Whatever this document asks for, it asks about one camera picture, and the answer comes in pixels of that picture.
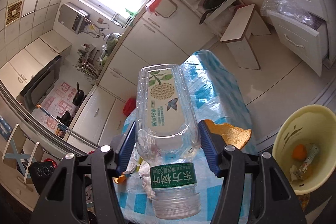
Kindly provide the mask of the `white tissue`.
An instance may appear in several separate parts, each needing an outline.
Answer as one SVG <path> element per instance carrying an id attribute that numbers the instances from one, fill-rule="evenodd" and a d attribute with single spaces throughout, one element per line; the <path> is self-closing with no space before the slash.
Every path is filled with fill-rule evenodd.
<path id="1" fill-rule="evenodd" d="M 155 197 L 155 193 L 151 188 L 150 165 L 142 158 L 139 160 L 140 162 L 134 158 L 131 158 L 124 174 L 138 173 L 138 176 L 142 181 L 142 188 L 145 191 L 147 197 L 152 201 Z"/>

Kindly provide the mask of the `orange peel front piece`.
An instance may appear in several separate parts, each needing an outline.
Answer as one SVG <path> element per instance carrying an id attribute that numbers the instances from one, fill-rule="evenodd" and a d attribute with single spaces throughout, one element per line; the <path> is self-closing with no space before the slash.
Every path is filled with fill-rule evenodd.
<path id="1" fill-rule="evenodd" d="M 242 129 L 229 123 L 216 124 L 210 119 L 204 120 L 210 133 L 220 135 L 226 144 L 243 149 L 252 136 L 251 129 Z"/>

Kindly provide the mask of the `orange peel piece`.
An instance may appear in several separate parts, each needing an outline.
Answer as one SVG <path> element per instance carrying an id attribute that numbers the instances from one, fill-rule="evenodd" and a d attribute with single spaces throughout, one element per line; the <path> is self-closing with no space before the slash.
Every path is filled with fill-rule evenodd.
<path id="1" fill-rule="evenodd" d="M 204 120 L 210 133 L 220 135 L 226 144 L 243 149 L 252 136 L 251 129 L 242 129 L 229 123 L 216 124 L 210 119 Z"/>
<path id="2" fill-rule="evenodd" d="M 126 180 L 126 176 L 125 176 L 124 174 L 122 174 L 122 175 L 119 176 L 119 177 L 114 177 L 114 178 L 113 178 L 113 181 L 114 181 L 116 184 L 122 184 L 125 180 Z"/>

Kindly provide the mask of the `clear plastic bottle green label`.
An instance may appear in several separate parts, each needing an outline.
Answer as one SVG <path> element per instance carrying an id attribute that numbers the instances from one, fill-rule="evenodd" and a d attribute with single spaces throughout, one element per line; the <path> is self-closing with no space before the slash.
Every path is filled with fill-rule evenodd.
<path id="1" fill-rule="evenodd" d="M 183 71 L 144 67 L 138 77 L 135 147 L 150 166 L 155 216 L 184 219 L 201 211 L 193 159 L 201 137 Z"/>

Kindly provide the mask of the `yellow trash bucket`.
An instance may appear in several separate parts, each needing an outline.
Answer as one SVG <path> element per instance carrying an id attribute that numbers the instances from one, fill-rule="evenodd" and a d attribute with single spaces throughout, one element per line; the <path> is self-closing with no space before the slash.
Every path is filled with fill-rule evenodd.
<path id="1" fill-rule="evenodd" d="M 295 172 L 307 158 L 312 144 L 319 147 L 312 163 L 313 173 L 306 180 L 298 180 Z M 335 171 L 335 114 L 321 105 L 298 109 L 280 128 L 272 155 L 296 195 L 317 190 Z"/>

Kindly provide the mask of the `white lower kitchen cabinets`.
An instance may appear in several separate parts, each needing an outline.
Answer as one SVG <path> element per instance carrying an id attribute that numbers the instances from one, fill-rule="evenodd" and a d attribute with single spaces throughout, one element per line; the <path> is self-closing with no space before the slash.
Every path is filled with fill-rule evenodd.
<path id="1" fill-rule="evenodd" d="M 242 0 L 260 7 L 264 0 Z M 330 0 L 310 0 L 307 9 L 325 21 L 329 46 L 333 13 Z M 181 64 L 198 50 L 211 50 L 236 77 L 244 102 L 252 118 L 258 143 L 275 138 L 277 130 L 291 113 L 309 103 L 335 109 L 335 67 L 325 66 L 318 76 L 278 37 L 273 23 L 270 35 L 249 38 L 260 70 L 238 67 L 226 44 L 208 27 L 197 24 L 197 16 L 184 3 L 167 19 L 145 13 L 129 31 L 112 58 L 107 80 L 118 94 L 132 90 L 143 65 Z"/>

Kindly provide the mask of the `red waste basket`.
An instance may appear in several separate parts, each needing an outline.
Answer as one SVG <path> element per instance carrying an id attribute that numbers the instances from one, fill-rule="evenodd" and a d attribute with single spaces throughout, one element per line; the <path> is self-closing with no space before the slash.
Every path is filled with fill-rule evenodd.
<path id="1" fill-rule="evenodd" d="M 136 108 L 136 99 L 135 98 L 129 98 L 123 107 L 123 114 L 125 116 L 129 116 L 132 111 L 134 111 Z"/>

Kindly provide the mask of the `black wok on stove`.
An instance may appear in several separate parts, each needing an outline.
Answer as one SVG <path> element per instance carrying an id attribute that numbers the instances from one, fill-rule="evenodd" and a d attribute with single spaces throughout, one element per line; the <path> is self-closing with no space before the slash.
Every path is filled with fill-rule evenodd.
<path id="1" fill-rule="evenodd" d="M 78 82 L 76 83 L 76 88 L 77 92 L 73 98 L 72 104 L 75 106 L 80 106 L 84 102 L 87 95 L 84 93 L 83 90 L 80 89 Z"/>

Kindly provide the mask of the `utensil rack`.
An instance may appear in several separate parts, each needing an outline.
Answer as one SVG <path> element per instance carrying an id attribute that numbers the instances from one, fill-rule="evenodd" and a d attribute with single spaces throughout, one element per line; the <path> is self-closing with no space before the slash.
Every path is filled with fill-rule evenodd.
<path id="1" fill-rule="evenodd" d="M 102 70 L 101 56 L 104 51 L 84 43 L 78 49 L 78 60 L 72 67 L 84 74 L 87 80 L 96 81 Z"/>

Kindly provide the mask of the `white blue shelf rack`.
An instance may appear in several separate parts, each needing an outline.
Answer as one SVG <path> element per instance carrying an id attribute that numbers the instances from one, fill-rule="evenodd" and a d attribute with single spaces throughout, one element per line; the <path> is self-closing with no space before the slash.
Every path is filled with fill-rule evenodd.
<path id="1" fill-rule="evenodd" d="M 23 147 L 27 140 L 33 144 L 33 150 L 30 153 L 23 152 Z M 43 154 L 41 144 L 38 141 L 34 143 L 27 138 L 20 125 L 16 124 L 5 145 L 1 161 L 13 169 L 17 169 L 18 166 L 23 175 L 23 183 L 33 184 L 29 175 L 29 166 L 32 163 L 41 162 Z"/>

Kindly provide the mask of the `range hood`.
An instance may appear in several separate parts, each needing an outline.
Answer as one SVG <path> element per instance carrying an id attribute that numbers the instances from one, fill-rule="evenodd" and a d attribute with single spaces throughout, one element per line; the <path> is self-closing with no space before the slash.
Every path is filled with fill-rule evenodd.
<path id="1" fill-rule="evenodd" d="M 59 79 L 62 57 L 57 55 L 35 75 L 17 96 L 23 107 L 32 113 Z"/>

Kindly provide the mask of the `white step stool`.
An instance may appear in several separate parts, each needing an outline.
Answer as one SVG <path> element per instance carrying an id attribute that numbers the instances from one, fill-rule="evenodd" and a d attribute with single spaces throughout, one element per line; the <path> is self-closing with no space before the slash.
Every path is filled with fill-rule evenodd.
<path id="1" fill-rule="evenodd" d="M 260 70 L 258 59 L 249 38 L 270 35 L 270 30 L 255 9 L 255 4 L 240 7 L 220 39 L 229 48 L 238 67 Z"/>

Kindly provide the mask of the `grey water heater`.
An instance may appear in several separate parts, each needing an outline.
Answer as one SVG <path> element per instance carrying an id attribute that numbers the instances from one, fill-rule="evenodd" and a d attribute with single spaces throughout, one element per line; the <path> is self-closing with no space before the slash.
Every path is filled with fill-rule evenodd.
<path id="1" fill-rule="evenodd" d="M 60 6 L 58 22 L 74 32 L 79 34 L 84 30 L 85 20 L 89 19 L 90 14 L 77 7 L 71 2 L 63 3 Z"/>

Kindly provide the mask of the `red bag on cabinet hook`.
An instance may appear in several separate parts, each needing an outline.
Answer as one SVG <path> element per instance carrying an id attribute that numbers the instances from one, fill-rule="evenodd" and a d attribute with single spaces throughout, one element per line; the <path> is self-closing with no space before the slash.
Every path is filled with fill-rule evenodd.
<path id="1" fill-rule="evenodd" d="M 147 12 L 169 18 L 176 12 L 178 6 L 173 0 L 151 0 L 146 4 Z"/>

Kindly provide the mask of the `clear plastic bag in drawer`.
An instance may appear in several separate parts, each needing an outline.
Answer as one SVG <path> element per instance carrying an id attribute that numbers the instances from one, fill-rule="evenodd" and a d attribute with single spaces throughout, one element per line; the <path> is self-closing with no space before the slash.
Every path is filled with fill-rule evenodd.
<path id="1" fill-rule="evenodd" d="M 264 0 L 261 5 L 260 14 L 262 16 L 269 16 L 273 12 L 295 19 L 315 30 L 323 24 L 322 19 L 311 14 L 292 0 Z"/>

